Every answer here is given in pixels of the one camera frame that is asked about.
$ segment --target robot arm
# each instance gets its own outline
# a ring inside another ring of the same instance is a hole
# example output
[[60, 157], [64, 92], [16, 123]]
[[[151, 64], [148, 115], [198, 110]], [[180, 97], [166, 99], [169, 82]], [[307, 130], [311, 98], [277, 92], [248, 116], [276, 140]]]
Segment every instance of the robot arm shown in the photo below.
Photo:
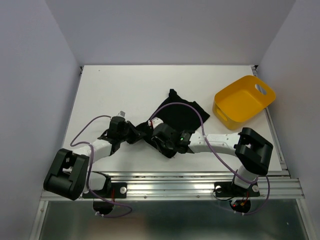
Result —
[[[161, 119], [155, 118], [150, 125], [153, 127], [153, 140], [157, 149], [170, 149], [181, 154], [212, 152], [205, 137], [197, 131], [184, 130], [177, 132]], [[237, 174], [253, 182], [258, 175], [268, 174], [273, 145], [253, 129], [244, 127], [239, 133], [209, 134], [206, 136], [210, 146], [219, 154], [238, 157], [242, 166]], [[248, 189], [250, 183], [235, 176], [232, 185]]]
[[[121, 143], [134, 144], [145, 136], [143, 132], [137, 131], [131, 122], [126, 121], [124, 116], [125, 113], [120, 112], [112, 117], [108, 130], [91, 143], [94, 149], [92, 164], [114, 154]], [[82, 193], [87, 192], [86, 179], [91, 151], [88, 145], [74, 150], [60, 149], [45, 177], [43, 188], [71, 200], [76, 200]], [[104, 189], [108, 192], [110, 177], [92, 172], [89, 185], [92, 190]]]

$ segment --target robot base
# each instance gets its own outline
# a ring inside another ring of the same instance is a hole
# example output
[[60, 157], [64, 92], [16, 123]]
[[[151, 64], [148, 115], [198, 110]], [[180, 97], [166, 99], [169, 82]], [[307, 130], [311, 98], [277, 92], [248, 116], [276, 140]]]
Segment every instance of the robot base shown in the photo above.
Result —
[[[114, 191], [114, 198], [115, 199], [127, 198], [127, 183], [126, 182], [113, 182], [111, 184], [110, 189], [105, 190], [105, 191], [102, 189], [102, 190], [94, 191], [94, 192], [105, 199], [111, 199], [113, 191]], [[93, 196], [90, 192], [83, 193], [82, 197], [84, 199], [96, 199], [96, 197]]]
[[214, 192], [217, 198], [245, 197], [247, 196], [247, 192], [249, 192], [250, 197], [260, 197], [257, 183], [245, 189], [233, 184], [233, 181], [221, 181], [216, 183]]

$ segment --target metal frame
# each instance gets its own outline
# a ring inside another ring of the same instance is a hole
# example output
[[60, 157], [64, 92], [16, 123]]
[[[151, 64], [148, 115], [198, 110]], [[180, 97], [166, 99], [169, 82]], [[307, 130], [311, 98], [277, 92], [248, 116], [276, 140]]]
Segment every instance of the metal frame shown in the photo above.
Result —
[[44, 223], [48, 208], [48, 203], [48, 201], [40, 201], [39, 203], [29, 238], [30, 240], [37, 240], [40, 238], [42, 225]]
[[[251, 66], [254, 76], [255, 66]], [[275, 149], [280, 159], [282, 171], [271, 171], [270, 199], [296, 199], [303, 224], [309, 239], [317, 239], [313, 222], [308, 211], [305, 196], [298, 179], [291, 179], [278, 136], [272, 122], [269, 109], [264, 110], [269, 124]], [[229, 181], [233, 174], [229, 172], [103, 172], [111, 176], [113, 182], [127, 182], [127, 198], [121, 201], [215, 201], [212, 196], [215, 185], [221, 181]], [[265, 177], [258, 181], [261, 196], [264, 199], [268, 186]], [[42, 224], [49, 201], [70, 201], [51, 192], [43, 191], [30, 239], [39, 239]], [[92, 201], [79, 197], [77, 201]]]

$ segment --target black cloth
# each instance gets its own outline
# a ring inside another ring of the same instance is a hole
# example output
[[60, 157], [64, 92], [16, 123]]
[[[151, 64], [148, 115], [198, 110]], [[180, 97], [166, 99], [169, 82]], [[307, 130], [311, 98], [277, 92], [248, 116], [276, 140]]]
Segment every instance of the black cloth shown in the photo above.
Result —
[[[182, 99], [174, 89], [170, 89], [169, 97], [164, 100], [157, 109], [169, 103], [184, 103], [194, 107], [201, 115], [203, 122], [210, 117], [210, 115], [206, 113], [198, 103]], [[198, 115], [191, 108], [184, 105], [177, 104], [167, 106], [158, 112], [156, 117], [160, 118], [165, 124], [168, 124], [178, 132], [182, 132], [183, 130], [195, 131], [201, 126]], [[144, 132], [146, 136], [143, 139], [154, 148], [157, 148], [156, 143], [151, 140], [153, 128], [148, 126], [148, 121], [140, 123], [136, 129]], [[167, 158], [172, 158], [176, 154], [175, 151], [164, 148], [161, 148], [160, 152]]]

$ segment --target cable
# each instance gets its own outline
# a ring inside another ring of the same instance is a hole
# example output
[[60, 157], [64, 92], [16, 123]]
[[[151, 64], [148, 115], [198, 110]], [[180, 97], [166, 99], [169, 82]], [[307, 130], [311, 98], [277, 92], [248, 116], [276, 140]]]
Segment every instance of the cable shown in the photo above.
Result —
[[[199, 120], [200, 120], [200, 124], [201, 124], [201, 131], [202, 131], [202, 135], [204, 137], [204, 140], [206, 142], [206, 144], [208, 145], [209, 149], [211, 150], [211, 152], [216, 156], [216, 158], [227, 168], [229, 169], [230, 172], [232, 172], [234, 175], [236, 175], [239, 179], [241, 179], [242, 181], [252, 185], [252, 184], [255, 184], [257, 181], [258, 181], [258, 176], [256, 177], [256, 179], [254, 181], [249, 181], [245, 178], [243, 178], [242, 176], [240, 176], [236, 171], [234, 171], [225, 161], [222, 160], [222, 158], [217, 154], [217, 152], [215, 151], [215, 149], [210, 145], [210, 142], [208, 141], [207, 139], [207, 136], [205, 134], [205, 127], [204, 127], [204, 121], [202, 120], [201, 118], [201, 115], [200, 113], [192, 106], [186, 104], [186, 103], [183, 103], [183, 102], [171, 102], [171, 103], [168, 103], [166, 105], [163, 105], [162, 107], [158, 108], [153, 114], [152, 116], [150, 117], [149, 120], [152, 120], [153, 118], [155, 118], [155, 116], [157, 115], [157, 113], [159, 113], [162, 109], [164, 109], [165, 107], [168, 107], [168, 106], [171, 106], [171, 105], [183, 105], [183, 106], [186, 106], [188, 108], [191, 108], [196, 114], [197, 116], [199, 117]], [[266, 198], [265, 198], [265, 201], [263, 202], [263, 204], [258, 207], [256, 210], [252, 211], [252, 212], [248, 212], [248, 213], [240, 213], [242, 215], [252, 215], [252, 214], [255, 214], [257, 212], [259, 212], [267, 203], [267, 201], [269, 200], [269, 196], [270, 196], [270, 182], [269, 182], [269, 178], [268, 176], [266, 175], [265, 176], [266, 178], [266, 181], [267, 181], [267, 184], [268, 184], [268, 193], [266, 195]]]
[[217, 200], [219, 200], [219, 201], [223, 201], [223, 202], [225, 202], [225, 201], [229, 201], [229, 200], [231, 200], [231, 199], [233, 199], [234, 197], [230, 197], [230, 198], [227, 198], [227, 199], [220, 199], [220, 198], [218, 198], [218, 197], [216, 197], [215, 195], [214, 195], [214, 191], [212, 192], [212, 196], [215, 198], [215, 199], [217, 199]]
[[116, 199], [115, 199], [115, 189], [114, 188], [112, 188], [112, 191], [111, 191], [111, 199], [112, 199], [113, 202], [116, 201]]
[[204, 137], [204, 140], [206, 142], [206, 144], [208, 145], [209, 149], [211, 150], [211, 152], [216, 156], [216, 158], [227, 168], [229, 169], [230, 172], [232, 172], [234, 175], [236, 175], [239, 179], [241, 179], [242, 181], [246, 182], [247, 184], [255, 184], [258, 181], [258, 176], [256, 177], [256, 179], [254, 181], [249, 181], [247, 179], [245, 179], [244, 177], [242, 177], [241, 175], [239, 175], [235, 170], [233, 170], [225, 161], [222, 160], [222, 158], [217, 154], [216, 150], [210, 145], [210, 142], [207, 139], [207, 136], [205, 134], [205, 127], [204, 127], [204, 121], [202, 120], [202, 117], [200, 115], [200, 113], [192, 106], [183, 103], [183, 102], [171, 102], [168, 103], [166, 105], [163, 105], [162, 107], [158, 108], [154, 114], [150, 117], [149, 120], [152, 120], [155, 118], [155, 116], [157, 115], [157, 113], [159, 113], [162, 109], [164, 109], [165, 107], [171, 106], [171, 105], [183, 105], [186, 107], [191, 108], [199, 117], [200, 120], [200, 124], [201, 124], [201, 131], [202, 131], [202, 135]]
[[249, 199], [249, 191], [246, 192], [246, 200], [245, 200], [245, 201], [244, 201], [244, 199], [245, 199], [245, 197], [242, 198], [242, 200], [241, 200], [241, 203], [240, 203], [241, 206], [244, 206], [244, 205], [248, 202], [248, 199]]
[[84, 128], [74, 137], [74, 139], [71, 141], [70, 143], [70, 147], [76, 147], [80, 144], [86, 144], [90, 147], [91, 149], [91, 153], [90, 153], [90, 163], [89, 163], [89, 169], [88, 169], [88, 174], [87, 174], [87, 177], [86, 177], [86, 182], [85, 182], [85, 185], [86, 187], [88, 188], [89, 192], [95, 196], [96, 198], [106, 202], [106, 203], [109, 203], [109, 204], [113, 204], [113, 205], [116, 205], [116, 206], [120, 206], [120, 207], [124, 207], [124, 208], [128, 208], [129, 210], [123, 214], [120, 214], [120, 215], [115, 215], [115, 216], [108, 216], [108, 215], [103, 215], [103, 214], [100, 214], [99, 212], [96, 212], [97, 215], [101, 216], [101, 217], [104, 217], [104, 218], [120, 218], [120, 217], [123, 217], [123, 216], [126, 216], [128, 214], [130, 214], [133, 209], [131, 206], [127, 205], [127, 204], [122, 204], [122, 203], [118, 203], [118, 202], [113, 202], [113, 201], [109, 201], [107, 199], [105, 199], [104, 197], [102, 196], [99, 196], [98, 194], [96, 194], [94, 191], [91, 190], [90, 186], [89, 186], [89, 179], [90, 179], [90, 174], [91, 174], [91, 170], [92, 170], [92, 166], [93, 166], [93, 162], [94, 162], [94, 146], [91, 145], [90, 142], [87, 142], [87, 141], [80, 141], [80, 142], [77, 142], [77, 143], [74, 143], [75, 140], [80, 136], [80, 134], [82, 134], [84, 132], [84, 130], [86, 130], [86, 128], [95, 120], [99, 119], [99, 118], [109, 118], [111, 119], [111, 116], [108, 116], [108, 115], [100, 115], [100, 116], [96, 116], [95, 118], [93, 118], [90, 122], [88, 122]]

